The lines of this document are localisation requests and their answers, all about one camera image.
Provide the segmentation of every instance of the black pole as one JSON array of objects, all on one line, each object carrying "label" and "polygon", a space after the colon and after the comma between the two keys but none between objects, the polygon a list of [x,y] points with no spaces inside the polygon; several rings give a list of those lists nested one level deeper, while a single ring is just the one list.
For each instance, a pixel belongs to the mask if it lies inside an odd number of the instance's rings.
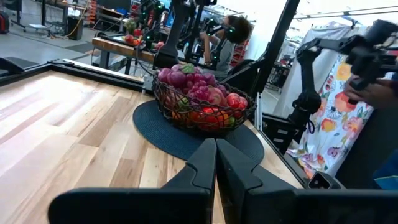
[{"label": "black pole", "polygon": [[45,26],[45,1],[42,0],[42,25]]},{"label": "black pole", "polygon": [[264,90],[269,74],[274,66],[274,63],[278,57],[279,50],[285,40],[286,32],[290,27],[290,23],[294,15],[296,14],[297,7],[299,6],[300,0],[287,0],[284,10],[279,17],[279,22],[276,25],[274,35],[272,35],[271,42],[268,47],[268,51],[265,53],[265,60],[260,67],[260,72],[258,73],[251,93],[255,95],[257,92],[262,93]]},{"label": "black pole", "polygon": [[189,40],[188,49],[187,49],[187,52],[185,54],[185,59],[188,62],[191,60],[193,43],[194,43],[195,39],[199,36],[199,23],[200,23],[201,14],[202,14],[204,8],[205,8],[204,0],[199,1],[199,9],[198,9],[198,13],[197,13],[197,18],[195,19],[195,24],[193,25],[192,33],[191,33],[190,40]]}]

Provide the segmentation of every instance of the workshop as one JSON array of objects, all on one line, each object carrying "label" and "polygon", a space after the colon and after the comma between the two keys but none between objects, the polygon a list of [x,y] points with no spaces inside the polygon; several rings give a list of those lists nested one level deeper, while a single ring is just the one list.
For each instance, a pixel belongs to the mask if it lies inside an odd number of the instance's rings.
[{"label": "workshop", "polygon": [[0,223],[398,223],[397,0],[248,1],[0,0]]}]

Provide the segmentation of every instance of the dark hair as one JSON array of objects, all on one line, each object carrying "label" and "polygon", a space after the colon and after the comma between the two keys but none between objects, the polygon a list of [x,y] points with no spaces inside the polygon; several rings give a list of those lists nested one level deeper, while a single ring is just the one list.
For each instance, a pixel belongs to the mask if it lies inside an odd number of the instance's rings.
[{"label": "dark hair", "polygon": [[249,38],[252,25],[244,17],[228,16],[230,26],[235,28],[233,34],[228,35],[228,40],[234,44],[242,44],[247,38]]}]

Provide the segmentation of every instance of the fruit basket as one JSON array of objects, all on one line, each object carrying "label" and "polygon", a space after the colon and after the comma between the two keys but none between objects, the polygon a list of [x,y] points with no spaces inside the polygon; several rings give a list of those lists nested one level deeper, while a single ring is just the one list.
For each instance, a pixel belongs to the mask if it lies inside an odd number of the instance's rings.
[{"label": "fruit basket", "polygon": [[225,134],[242,125],[257,105],[237,88],[218,83],[192,64],[163,68],[153,81],[163,116],[182,129]]}]

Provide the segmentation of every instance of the black metal frame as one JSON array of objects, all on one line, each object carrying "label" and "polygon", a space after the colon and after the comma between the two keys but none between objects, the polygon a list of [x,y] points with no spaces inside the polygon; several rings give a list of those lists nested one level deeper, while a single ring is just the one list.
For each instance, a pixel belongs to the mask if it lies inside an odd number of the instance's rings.
[{"label": "black metal frame", "polygon": [[8,85],[10,83],[23,80],[25,78],[33,77],[40,73],[53,70],[55,72],[66,73],[67,75],[73,75],[76,77],[87,78],[89,80],[94,80],[101,83],[106,83],[122,88],[127,88],[130,90],[141,91],[143,82],[133,80],[126,77],[120,77],[118,75],[113,75],[106,72],[101,72],[97,70],[92,70],[90,68],[80,67],[73,63],[64,62],[48,62],[42,65],[37,65],[26,69],[22,73],[18,74],[4,74],[0,77],[0,86]]}]

